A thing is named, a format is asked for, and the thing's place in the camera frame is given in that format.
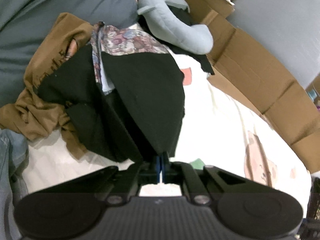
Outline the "brown crumpled garment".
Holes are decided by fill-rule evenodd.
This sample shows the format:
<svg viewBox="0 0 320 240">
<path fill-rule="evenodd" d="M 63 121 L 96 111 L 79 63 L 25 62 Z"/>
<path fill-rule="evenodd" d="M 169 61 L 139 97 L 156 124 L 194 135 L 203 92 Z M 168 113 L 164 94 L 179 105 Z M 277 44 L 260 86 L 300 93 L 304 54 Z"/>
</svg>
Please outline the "brown crumpled garment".
<svg viewBox="0 0 320 240">
<path fill-rule="evenodd" d="M 66 112 L 69 101 L 61 96 L 53 99 L 52 91 L 45 86 L 88 43 L 92 30 L 90 23 L 73 14 L 64 12 L 58 16 L 28 63 L 23 76 L 25 88 L 15 103 L 1 107 L 1 128 L 22 134 L 30 141 L 60 129 L 70 154 L 76 159 L 84 156 L 86 146 L 80 142 Z"/>
</svg>

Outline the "black cloth under pillow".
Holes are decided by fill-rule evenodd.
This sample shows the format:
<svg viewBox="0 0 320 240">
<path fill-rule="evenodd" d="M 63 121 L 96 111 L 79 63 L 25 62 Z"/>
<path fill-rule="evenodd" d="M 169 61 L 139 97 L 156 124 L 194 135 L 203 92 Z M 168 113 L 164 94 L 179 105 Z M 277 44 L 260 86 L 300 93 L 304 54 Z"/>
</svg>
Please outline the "black cloth under pillow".
<svg viewBox="0 0 320 240">
<path fill-rule="evenodd" d="M 197 24 L 196 22 L 193 21 L 193 19 L 191 18 L 190 16 L 190 13 L 189 11 L 187 10 L 182 10 L 182 9 L 177 9 L 175 7 L 169 7 L 170 10 L 174 13 L 175 16 L 178 17 L 179 20 L 182 20 L 183 23 L 191 26 L 191 25 L 194 25 L 194 24 Z M 138 20 L 138 23 L 140 24 L 140 26 L 147 32 L 149 33 L 151 36 L 153 36 L 156 40 L 158 40 L 161 44 L 169 47 L 175 54 L 183 54 L 183 55 L 188 55 L 190 57 L 192 57 L 193 59 L 195 59 L 197 62 L 199 62 L 201 64 L 201 68 L 204 72 L 207 72 L 211 75 L 214 74 L 214 71 L 212 70 L 212 67 L 211 67 L 211 64 L 209 62 L 209 60 L 207 59 L 207 56 L 206 54 L 204 55 L 197 55 L 197 54 L 194 54 L 194 53 L 191 53 L 189 51 L 186 51 L 180 47 L 177 47 L 173 44 L 170 44 L 168 42 L 165 42 L 157 37 L 155 37 L 150 29 L 148 28 L 148 25 L 147 25 L 147 22 L 145 20 L 145 18 L 140 15 L 139 16 L 139 20 Z"/>
</svg>

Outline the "light blue denim garment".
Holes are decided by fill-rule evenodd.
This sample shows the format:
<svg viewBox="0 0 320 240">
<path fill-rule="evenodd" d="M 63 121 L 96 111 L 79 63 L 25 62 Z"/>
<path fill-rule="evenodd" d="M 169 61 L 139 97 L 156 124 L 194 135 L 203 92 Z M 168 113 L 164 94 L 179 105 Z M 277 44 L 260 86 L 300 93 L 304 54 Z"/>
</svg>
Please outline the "light blue denim garment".
<svg viewBox="0 0 320 240">
<path fill-rule="evenodd" d="M 26 138 L 9 129 L 1 129 L 1 239 L 20 239 L 14 220 L 16 202 L 28 194 L 26 184 L 16 172 L 28 153 Z"/>
</svg>

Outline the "black bear-pattern shorts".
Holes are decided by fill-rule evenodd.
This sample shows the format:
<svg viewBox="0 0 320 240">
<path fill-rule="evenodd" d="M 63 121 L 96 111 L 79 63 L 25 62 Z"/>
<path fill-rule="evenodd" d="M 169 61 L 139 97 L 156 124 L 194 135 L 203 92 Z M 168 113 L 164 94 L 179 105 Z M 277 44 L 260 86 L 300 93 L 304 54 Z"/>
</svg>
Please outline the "black bear-pattern shorts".
<svg viewBox="0 0 320 240">
<path fill-rule="evenodd" d="M 46 84 L 62 97 L 81 143 L 115 162 L 175 155 L 184 75 L 167 48 L 139 29 L 99 22 L 91 40 Z"/>
</svg>

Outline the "brown cardboard box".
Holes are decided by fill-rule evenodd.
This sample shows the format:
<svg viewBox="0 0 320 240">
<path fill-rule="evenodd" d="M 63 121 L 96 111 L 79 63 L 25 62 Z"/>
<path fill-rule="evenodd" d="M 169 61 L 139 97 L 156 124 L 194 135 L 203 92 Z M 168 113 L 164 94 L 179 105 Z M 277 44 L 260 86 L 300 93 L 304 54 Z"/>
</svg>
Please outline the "brown cardboard box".
<svg viewBox="0 0 320 240">
<path fill-rule="evenodd" d="M 319 171 L 319 111 L 290 72 L 258 41 L 227 21 L 226 0 L 185 0 L 214 38 L 214 68 L 267 118 L 306 168 Z"/>
</svg>

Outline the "cream bear print duvet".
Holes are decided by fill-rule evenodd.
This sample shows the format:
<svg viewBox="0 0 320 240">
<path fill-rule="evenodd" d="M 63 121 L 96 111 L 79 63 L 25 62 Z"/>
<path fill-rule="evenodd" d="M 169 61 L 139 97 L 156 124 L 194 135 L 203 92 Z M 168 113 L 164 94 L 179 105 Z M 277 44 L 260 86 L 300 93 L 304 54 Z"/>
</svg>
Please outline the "cream bear print duvet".
<svg viewBox="0 0 320 240">
<path fill-rule="evenodd" d="M 214 164 L 286 192 L 306 206 L 311 175 L 293 150 L 253 111 L 213 87 L 195 60 L 179 55 L 174 59 L 191 77 L 184 86 L 185 115 L 174 160 L 194 168 Z M 74 158 L 61 131 L 55 130 L 29 144 L 22 177 L 34 192 L 113 165 L 91 151 Z"/>
</svg>

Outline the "light blue neck pillow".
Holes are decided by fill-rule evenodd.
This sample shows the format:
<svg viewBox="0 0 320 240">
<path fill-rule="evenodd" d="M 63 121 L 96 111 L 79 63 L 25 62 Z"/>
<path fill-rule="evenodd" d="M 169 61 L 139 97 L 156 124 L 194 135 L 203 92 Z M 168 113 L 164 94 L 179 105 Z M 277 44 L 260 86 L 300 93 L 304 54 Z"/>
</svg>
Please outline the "light blue neck pillow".
<svg viewBox="0 0 320 240">
<path fill-rule="evenodd" d="M 138 0 L 137 13 L 155 37 L 197 55 L 208 54 L 214 45 L 208 27 L 183 23 L 169 7 L 190 10 L 185 0 Z"/>
</svg>

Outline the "grey-blue blanket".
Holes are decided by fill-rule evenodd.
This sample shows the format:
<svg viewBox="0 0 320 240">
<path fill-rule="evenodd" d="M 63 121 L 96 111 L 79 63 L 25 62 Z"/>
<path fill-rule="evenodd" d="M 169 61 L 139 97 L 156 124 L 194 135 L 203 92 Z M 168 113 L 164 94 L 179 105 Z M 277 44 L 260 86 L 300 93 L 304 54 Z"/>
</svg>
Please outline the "grey-blue blanket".
<svg viewBox="0 0 320 240">
<path fill-rule="evenodd" d="M 57 17 L 68 12 L 91 24 L 133 25 L 136 0 L 1 0 L 1 106 L 24 89 L 25 69 Z"/>
</svg>

